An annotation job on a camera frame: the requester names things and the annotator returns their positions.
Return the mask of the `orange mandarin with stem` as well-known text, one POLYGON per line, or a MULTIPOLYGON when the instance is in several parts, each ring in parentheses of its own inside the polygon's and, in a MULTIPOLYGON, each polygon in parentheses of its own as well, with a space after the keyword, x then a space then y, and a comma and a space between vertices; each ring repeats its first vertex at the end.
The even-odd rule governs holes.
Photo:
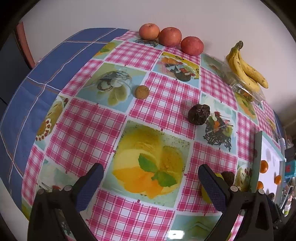
POLYGON ((276 185, 280 185, 281 184, 281 181, 282 181, 282 177, 281 175, 277 175, 275 178, 274 178, 274 183, 276 185))

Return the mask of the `dark date beside guava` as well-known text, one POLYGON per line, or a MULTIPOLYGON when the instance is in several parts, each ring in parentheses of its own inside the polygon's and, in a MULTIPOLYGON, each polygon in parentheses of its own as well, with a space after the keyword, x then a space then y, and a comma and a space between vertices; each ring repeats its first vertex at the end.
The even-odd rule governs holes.
POLYGON ((224 181, 227 183, 227 185, 231 187, 234 183, 234 177, 235 177, 234 173, 231 171, 224 171, 221 173, 221 175, 224 181))

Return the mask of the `teal box red label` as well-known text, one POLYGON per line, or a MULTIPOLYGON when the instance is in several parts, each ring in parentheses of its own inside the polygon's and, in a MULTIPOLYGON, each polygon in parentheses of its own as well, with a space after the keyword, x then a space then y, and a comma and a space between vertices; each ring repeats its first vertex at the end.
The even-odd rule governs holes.
POLYGON ((285 164, 285 182, 296 176, 296 160, 291 160, 285 164))

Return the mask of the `white tray teal rim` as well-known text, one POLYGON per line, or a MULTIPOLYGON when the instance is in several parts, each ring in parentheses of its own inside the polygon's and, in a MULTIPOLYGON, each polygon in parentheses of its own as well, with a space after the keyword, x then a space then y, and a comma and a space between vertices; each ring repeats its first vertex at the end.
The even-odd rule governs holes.
POLYGON ((264 192, 267 195, 273 193, 275 195, 274 202, 280 204, 283 187, 282 183, 276 185, 274 183, 274 178, 277 175, 281 175, 283 178, 284 174, 285 158, 281 154, 280 149, 274 144, 273 139, 264 131, 256 133, 254 142, 254 161, 249 185, 250 191, 255 192, 257 190, 257 182, 261 181, 264 184, 264 192), (261 160, 266 160, 268 162, 268 171, 264 174, 260 173, 261 160))

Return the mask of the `pink checkered fruit tablecloth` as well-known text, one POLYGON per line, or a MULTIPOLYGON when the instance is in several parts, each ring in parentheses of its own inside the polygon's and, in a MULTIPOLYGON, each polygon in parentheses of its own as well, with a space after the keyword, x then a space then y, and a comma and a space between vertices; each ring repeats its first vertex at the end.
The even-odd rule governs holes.
POLYGON ((73 185, 99 163, 104 177, 81 216, 98 240, 204 240, 221 213, 198 178, 201 164, 250 191, 255 134, 274 144, 269 105, 249 102, 218 76, 222 63, 126 31, 105 44, 46 113, 29 155, 21 210, 34 197, 73 185), (146 99, 135 89, 149 88, 146 99), (196 104, 210 106, 201 126, 196 104))

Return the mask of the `dark date near apples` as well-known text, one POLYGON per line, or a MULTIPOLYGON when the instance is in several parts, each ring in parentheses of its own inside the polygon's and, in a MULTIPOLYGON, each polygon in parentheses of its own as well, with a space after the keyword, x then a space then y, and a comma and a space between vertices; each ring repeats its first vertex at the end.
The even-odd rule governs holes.
POLYGON ((188 111, 189 123, 201 126, 210 116, 210 106, 206 104, 196 104, 188 111))

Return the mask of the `clear plastic fruit container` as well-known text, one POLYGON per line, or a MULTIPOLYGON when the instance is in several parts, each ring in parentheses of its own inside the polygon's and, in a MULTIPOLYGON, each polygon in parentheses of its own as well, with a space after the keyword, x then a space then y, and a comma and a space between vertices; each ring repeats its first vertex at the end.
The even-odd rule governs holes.
POLYGON ((249 101, 260 103, 265 100, 264 93, 261 89, 259 92, 249 89, 245 83, 231 70, 226 59, 221 66, 222 80, 227 83, 234 92, 243 95, 249 101))

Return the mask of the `small brown longan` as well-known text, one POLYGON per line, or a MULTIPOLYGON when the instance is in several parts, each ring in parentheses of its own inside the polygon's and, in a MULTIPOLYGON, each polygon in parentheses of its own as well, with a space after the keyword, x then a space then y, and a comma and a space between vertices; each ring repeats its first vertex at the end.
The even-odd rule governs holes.
POLYGON ((135 89, 134 95, 137 99, 146 99, 149 96, 149 88, 145 85, 140 85, 135 89))

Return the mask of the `upper yellow banana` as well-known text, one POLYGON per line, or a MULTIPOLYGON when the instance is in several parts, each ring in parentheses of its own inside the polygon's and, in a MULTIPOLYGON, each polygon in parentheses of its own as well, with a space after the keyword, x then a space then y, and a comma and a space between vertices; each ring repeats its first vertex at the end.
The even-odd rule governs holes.
POLYGON ((268 89, 269 85, 267 80, 263 77, 261 73, 259 73, 255 68, 247 64, 241 57, 240 49, 243 47, 243 42, 239 41, 237 42, 237 49, 238 49, 238 58, 240 61, 240 64, 242 66, 242 69, 244 70, 245 74, 252 78, 255 82, 260 84, 263 88, 268 89))

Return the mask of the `yellow banana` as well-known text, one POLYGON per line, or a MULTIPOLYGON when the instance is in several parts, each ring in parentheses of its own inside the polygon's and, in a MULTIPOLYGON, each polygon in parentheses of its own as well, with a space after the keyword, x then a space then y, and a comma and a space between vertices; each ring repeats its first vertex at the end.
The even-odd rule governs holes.
POLYGON ((242 85, 253 92, 259 92, 260 87, 257 83, 250 80, 250 78, 246 75, 244 72, 242 65, 238 58, 238 48, 233 47, 230 50, 230 53, 226 56, 226 60, 229 64, 230 69, 239 77, 240 81, 242 82, 242 85))
POLYGON ((242 66, 242 69, 244 70, 245 74, 252 78, 255 82, 260 84, 263 88, 268 89, 269 85, 267 80, 263 77, 261 73, 259 73, 255 68, 247 64, 241 57, 240 49, 243 47, 243 42, 239 41, 237 42, 237 49, 238 49, 238 58, 240 61, 240 64, 242 66))

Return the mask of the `lower yellow banana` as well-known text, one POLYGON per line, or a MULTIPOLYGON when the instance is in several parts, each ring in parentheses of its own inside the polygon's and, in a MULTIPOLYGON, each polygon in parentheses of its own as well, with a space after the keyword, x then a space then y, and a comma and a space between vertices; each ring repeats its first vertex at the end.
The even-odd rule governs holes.
POLYGON ((238 58, 238 48, 233 47, 230 50, 230 53, 226 56, 226 60, 229 64, 230 69, 239 77, 240 81, 242 82, 242 85, 253 92, 259 92, 260 87, 257 83, 250 80, 250 78, 246 75, 244 72, 242 65, 238 58))

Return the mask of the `small orange-red apple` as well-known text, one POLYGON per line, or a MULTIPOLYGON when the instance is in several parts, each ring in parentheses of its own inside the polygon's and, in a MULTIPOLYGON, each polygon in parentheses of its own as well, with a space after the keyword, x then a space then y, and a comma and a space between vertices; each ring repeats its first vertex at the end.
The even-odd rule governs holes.
POLYGON ((156 40, 159 36, 160 29, 156 24, 147 23, 140 27, 138 33, 144 40, 156 40))

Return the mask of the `red apple nearest bananas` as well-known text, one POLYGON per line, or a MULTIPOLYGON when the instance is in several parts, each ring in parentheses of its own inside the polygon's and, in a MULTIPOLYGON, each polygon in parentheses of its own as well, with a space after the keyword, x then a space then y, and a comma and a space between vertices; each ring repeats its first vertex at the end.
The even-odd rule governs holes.
POLYGON ((194 36, 185 37, 181 42, 181 50, 191 56, 198 56, 204 50, 203 42, 194 36))

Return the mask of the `middle red apple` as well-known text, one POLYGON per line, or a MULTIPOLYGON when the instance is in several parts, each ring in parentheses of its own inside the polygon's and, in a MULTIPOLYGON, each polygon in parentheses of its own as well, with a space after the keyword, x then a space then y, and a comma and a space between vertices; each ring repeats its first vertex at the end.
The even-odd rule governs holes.
POLYGON ((159 34, 159 43, 166 47, 175 47, 182 40, 182 33, 175 27, 167 27, 161 30, 159 34))

